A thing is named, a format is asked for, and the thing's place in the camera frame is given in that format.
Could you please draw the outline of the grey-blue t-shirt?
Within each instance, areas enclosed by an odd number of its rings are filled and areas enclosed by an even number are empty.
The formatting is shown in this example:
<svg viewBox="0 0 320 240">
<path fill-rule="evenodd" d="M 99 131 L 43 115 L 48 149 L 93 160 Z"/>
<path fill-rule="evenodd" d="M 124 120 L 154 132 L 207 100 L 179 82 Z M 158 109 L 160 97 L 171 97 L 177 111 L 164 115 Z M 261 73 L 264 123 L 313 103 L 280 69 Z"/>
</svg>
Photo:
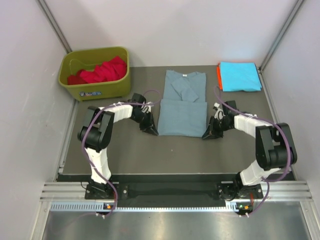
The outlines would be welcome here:
<svg viewBox="0 0 320 240">
<path fill-rule="evenodd" d="M 160 101 L 160 136 L 200 138 L 207 129 L 206 74 L 167 70 Z"/>
</svg>

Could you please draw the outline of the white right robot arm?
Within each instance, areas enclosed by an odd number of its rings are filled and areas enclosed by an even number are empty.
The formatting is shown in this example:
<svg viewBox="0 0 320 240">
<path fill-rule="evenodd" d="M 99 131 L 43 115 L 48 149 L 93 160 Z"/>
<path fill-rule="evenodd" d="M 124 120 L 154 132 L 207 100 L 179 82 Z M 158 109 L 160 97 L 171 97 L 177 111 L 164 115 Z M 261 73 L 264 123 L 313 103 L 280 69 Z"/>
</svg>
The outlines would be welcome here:
<svg viewBox="0 0 320 240">
<path fill-rule="evenodd" d="M 258 185 L 280 169 L 288 169 L 298 159 L 297 151 L 286 123 L 271 123 L 248 112 L 240 112 L 234 100 L 214 104 L 202 140 L 223 138 L 224 132 L 238 130 L 254 137 L 255 160 L 238 172 L 232 183 L 217 185 L 220 198 L 231 201 L 246 198 Z"/>
</svg>

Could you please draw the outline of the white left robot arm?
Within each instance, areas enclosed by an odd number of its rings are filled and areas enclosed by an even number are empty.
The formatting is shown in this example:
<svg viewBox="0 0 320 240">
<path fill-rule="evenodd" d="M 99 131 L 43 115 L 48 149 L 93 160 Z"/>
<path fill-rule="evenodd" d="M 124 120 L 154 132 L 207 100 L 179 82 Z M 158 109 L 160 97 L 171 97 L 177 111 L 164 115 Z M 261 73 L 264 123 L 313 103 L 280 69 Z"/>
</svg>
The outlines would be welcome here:
<svg viewBox="0 0 320 240">
<path fill-rule="evenodd" d="M 125 102 L 119 101 L 105 107 L 88 107 L 83 126 L 77 134 L 91 168 L 85 199 L 102 200 L 118 196 L 115 186 L 110 182 L 112 173 L 108 163 L 108 146 L 114 124 L 130 119 L 139 124 L 140 131 L 158 136 L 152 113 L 154 105 L 143 95 L 134 93 Z"/>
</svg>

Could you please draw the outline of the folded cyan t-shirt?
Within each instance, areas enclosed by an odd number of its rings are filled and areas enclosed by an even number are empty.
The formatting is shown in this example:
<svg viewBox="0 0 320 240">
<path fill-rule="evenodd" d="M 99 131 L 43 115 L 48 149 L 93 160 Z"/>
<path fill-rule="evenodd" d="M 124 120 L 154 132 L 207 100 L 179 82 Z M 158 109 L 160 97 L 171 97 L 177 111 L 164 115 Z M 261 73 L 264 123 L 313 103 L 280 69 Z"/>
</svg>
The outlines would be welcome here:
<svg viewBox="0 0 320 240">
<path fill-rule="evenodd" d="M 224 92 L 259 92 L 262 89 L 258 70 L 253 62 L 221 61 L 220 75 Z"/>
</svg>

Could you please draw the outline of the folded orange t-shirt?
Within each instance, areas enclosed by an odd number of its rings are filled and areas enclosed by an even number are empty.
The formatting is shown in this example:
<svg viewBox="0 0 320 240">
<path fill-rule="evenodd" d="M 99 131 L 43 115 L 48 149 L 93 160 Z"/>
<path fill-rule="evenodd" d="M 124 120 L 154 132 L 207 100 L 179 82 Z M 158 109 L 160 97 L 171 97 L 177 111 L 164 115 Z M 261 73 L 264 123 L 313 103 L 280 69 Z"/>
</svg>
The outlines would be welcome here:
<svg viewBox="0 0 320 240">
<path fill-rule="evenodd" d="M 220 65 L 219 64 L 216 66 L 216 74 L 217 74 L 218 87 L 219 87 L 220 90 L 223 90 L 221 71 L 220 71 Z"/>
</svg>

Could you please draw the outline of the red t-shirt in bin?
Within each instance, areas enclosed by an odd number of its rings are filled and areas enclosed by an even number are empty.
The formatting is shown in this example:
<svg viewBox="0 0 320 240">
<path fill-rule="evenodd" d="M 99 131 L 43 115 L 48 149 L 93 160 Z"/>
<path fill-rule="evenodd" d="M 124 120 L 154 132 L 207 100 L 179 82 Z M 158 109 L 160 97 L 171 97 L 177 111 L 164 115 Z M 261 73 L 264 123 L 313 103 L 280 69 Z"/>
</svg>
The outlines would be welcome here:
<svg viewBox="0 0 320 240">
<path fill-rule="evenodd" d="M 81 68 L 76 74 L 67 77 L 68 85 L 97 84 L 114 82 L 122 79 L 128 70 L 127 63 L 119 56 L 101 64 L 94 65 L 93 69 Z"/>
</svg>

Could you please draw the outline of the olive green plastic bin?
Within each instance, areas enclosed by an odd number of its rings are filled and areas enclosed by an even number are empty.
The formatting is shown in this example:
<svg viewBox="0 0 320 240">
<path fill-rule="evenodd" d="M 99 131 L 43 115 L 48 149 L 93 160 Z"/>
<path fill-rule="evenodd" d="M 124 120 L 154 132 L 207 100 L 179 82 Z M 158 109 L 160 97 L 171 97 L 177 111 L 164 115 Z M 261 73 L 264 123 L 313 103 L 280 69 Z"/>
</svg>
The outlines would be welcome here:
<svg viewBox="0 0 320 240">
<path fill-rule="evenodd" d="M 62 60 L 58 82 L 80 102 L 124 97 L 131 90 L 129 52 L 122 46 L 70 52 Z"/>
</svg>

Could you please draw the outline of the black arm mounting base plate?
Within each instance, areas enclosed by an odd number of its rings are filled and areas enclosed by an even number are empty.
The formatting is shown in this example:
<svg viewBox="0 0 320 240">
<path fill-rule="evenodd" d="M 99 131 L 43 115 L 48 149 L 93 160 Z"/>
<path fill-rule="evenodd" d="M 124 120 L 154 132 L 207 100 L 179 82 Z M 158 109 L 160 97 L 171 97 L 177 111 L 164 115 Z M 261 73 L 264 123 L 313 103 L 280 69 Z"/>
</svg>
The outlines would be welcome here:
<svg viewBox="0 0 320 240">
<path fill-rule="evenodd" d="M 262 199 L 261 185 L 238 190 L 232 182 L 118 182 L 118 200 L 129 200 L 140 196 L 205 196 L 213 200 L 231 201 L 240 199 Z"/>
</svg>

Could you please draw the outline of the aluminium front frame rail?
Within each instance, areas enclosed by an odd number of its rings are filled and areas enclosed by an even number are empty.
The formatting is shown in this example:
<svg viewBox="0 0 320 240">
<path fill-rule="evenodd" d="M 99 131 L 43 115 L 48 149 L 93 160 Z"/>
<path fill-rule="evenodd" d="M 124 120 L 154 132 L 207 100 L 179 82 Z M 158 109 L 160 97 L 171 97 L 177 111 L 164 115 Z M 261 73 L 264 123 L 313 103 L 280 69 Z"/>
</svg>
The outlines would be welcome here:
<svg viewBox="0 0 320 240">
<path fill-rule="evenodd" d="M 268 194 L 266 200 L 272 202 L 300 202 L 313 199 L 305 181 L 278 181 L 261 184 L 262 193 Z M 47 182 L 44 184 L 41 201 L 83 201 L 85 190 L 79 182 Z"/>
</svg>

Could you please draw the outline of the aluminium right corner post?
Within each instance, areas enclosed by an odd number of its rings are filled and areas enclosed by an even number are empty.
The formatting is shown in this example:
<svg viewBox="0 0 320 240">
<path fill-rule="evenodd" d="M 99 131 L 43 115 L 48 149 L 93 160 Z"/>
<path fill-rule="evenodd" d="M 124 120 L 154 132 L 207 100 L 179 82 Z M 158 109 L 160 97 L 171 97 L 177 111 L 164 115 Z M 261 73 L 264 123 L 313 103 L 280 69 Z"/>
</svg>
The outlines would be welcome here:
<svg viewBox="0 0 320 240">
<path fill-rule="evenodd" d="M 305 2 L 306 2 L 306 0 L 296 0 L 294 2 L 292 9 L 290 10 L 288 16 L 286 17 L 283 25 L 279 29 L 279 31 L 278 31 L 274 41 L 272 42 L 266 56 L 264 57 L 260 67 L 258 68 L 260 73 L 262 73 L 265 70 L 268 63 L 270 62 L 270 60 L 272 59 L 272 57 L 276 53 L 278 47 L 280 46 L 282 40 L 284 39 L 286 33 L 288 32 L 289 28 L 293 24 L 295 18 L 299 14 L 299 11 L 301 10 L 301 8 L 303 7 Z"/>
</svg>

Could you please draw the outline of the aluminium corner post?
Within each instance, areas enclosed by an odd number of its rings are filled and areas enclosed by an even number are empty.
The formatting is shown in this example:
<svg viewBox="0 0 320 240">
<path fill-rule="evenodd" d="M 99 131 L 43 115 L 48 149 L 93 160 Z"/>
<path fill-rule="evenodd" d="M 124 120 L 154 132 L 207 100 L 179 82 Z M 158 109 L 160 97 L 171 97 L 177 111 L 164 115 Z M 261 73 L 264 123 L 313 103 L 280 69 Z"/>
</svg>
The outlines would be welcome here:
<svg viewBox="0 0 320 240">
<path fill-rule="evenodd" d="M 272 57 L 276 53 L 278 47 L 280 46 L 282 40 L 284 39 L 286 33 L 288 32 L 289 28 L 293 24 L 295 18 L 299 14 L 299 11 L 301 10 L 301 8 L 303 7 L 305 2 L 306 2 L 306 0 L 296 0 L 294 2 L 292 9 L 290 10 L 288 16 L 286 17 L 283 25 L 279 29 L 279 31 L 278 31 L 274 41 L 272 42 L 266 56 L 264 57 L 260 67 L 258 68 L 260 73 L 262 73 L 265 70 L 268 63 L 270 62 L 270 60 L 272 59 Z"/>
<path fill-rule="evenodd" d="M 61 30 L 56 18 L 54 17 L 50 7 L 45 0 L 36 0 L 36 3 L 40 7 L 50 26 L 52 27 L 55 35 L 57 36 L 59 42 L 67 53 L 72 52 L 72 48 L 68 43 L 63 31 Z"/>
</svg>

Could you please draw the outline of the aluminium left corner post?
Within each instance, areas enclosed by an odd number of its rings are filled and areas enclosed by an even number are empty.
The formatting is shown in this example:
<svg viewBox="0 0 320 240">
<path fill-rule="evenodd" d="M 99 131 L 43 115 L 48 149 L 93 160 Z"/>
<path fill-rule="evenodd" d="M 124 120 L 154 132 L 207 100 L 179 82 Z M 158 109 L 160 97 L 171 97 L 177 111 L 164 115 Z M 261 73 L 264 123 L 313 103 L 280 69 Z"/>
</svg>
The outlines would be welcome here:
<svg viewBox="0 0 320 240">
<path fill-rule="evenodd" d="M 63 31 L 61 30 L 56 18 L 54 17 L 50 7 L 45 0 L 36 0 L 36 3 L 40 7 L 50 26 L 52 27 L 55 35 L 57 36 L 59 42 L 67 53 L 72 52 L 72 48 L 68 43 Z"/>
</svg>

